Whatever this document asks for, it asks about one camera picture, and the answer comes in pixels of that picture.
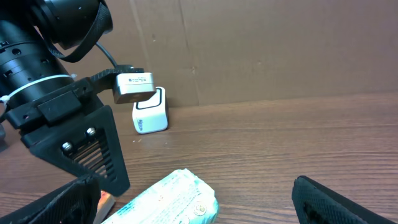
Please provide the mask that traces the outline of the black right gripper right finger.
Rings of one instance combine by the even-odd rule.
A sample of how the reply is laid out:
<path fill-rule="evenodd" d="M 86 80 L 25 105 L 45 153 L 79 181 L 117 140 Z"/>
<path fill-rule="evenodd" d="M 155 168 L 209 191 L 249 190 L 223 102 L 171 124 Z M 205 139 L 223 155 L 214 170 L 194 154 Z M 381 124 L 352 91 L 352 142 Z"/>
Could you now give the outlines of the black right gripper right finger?
<path fill-rule="evenodd" d="M 294 180 L 292 201 L 300 224 L 395 224 L 304 175 Z"/>

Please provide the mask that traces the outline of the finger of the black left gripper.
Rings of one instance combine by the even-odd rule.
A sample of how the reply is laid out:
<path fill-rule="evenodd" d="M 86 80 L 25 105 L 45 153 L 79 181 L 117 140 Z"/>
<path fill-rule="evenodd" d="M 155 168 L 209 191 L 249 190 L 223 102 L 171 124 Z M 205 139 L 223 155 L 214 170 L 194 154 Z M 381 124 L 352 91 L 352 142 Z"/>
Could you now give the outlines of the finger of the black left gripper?
<path fill-rule="evenodd" d="M 130 181 L 112 109 L 103 106 L 55 126 L 28 134 L 31 154 L 76 177 L 92 175 L 101 190 L 120 196 Z"/>

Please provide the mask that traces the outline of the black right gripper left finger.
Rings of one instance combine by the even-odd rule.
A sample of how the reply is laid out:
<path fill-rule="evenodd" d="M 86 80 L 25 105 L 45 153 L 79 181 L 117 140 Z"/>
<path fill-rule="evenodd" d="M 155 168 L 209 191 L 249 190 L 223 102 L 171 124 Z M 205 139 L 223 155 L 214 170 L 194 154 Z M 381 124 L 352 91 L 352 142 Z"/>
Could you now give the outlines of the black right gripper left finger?
<path fill-rule="evenodd" d="M 1 224 L 93 223 L 100 197 L 98 179 L 84 175 L 1 217 Z"/>

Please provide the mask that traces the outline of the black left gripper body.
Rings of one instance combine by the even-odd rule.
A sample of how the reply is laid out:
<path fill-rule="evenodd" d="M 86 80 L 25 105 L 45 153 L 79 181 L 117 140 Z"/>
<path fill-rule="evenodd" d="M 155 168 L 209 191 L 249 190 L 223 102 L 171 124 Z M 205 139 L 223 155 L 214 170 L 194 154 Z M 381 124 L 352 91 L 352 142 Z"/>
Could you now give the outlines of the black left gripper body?
<path fill-rule="evenodd" d="M 21 131 L 21 141 L 28 147 L 28 134 L 42 126 L 55 126 L 62 122 L 88 115 L 103 107 L 97 94 L 113 89 L 116 76 L 121 73 L 143 73 L 143 68 L 117 67 L 107 69 L 89 78 L 69 84 L 5 114 L 5 119 Z"/>

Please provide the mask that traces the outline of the teal wet wipes pack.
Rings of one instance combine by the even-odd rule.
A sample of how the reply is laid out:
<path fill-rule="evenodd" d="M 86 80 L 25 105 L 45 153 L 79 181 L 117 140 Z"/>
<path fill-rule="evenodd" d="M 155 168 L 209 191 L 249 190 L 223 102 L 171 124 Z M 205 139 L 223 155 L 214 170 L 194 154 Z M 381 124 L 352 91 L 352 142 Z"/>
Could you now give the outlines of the teal wet wipes pack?
<path fill-rule="evenodd" d="M 103 223 L 209 224 L 218 212 L 215 191 L 188 169 L 177 169 Z"/>

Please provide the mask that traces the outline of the orange tissue pack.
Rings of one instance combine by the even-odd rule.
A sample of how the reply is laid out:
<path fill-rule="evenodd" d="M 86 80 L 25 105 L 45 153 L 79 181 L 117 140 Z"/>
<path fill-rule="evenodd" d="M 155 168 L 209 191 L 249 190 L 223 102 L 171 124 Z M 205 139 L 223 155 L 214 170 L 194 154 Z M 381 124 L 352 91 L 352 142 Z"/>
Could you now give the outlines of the orange tissue pack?
<path fill-rule="evenodd" d="M 115 203 L 115 197 L 102 190 L 93 224 L 100 224 L 111 211 Z"/>

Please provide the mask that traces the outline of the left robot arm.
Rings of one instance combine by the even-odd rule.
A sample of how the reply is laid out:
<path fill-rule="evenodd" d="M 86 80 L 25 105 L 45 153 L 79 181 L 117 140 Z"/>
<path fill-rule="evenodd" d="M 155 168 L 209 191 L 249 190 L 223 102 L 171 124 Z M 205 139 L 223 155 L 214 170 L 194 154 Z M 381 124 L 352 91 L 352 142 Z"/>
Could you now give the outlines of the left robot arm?
<path fill-rule="evenodd" d="M 112 90 L 117 103 L 147 100 L 153 76 L 115 65 L 75 80 L 63 67 L 112 28 L 104 1 L 2 1 L 1 120 L 34 156 L 77 177 L 92 175 L 101 190 L 120 196 L 130 181 L 112 109 L 98 94 Z"/>

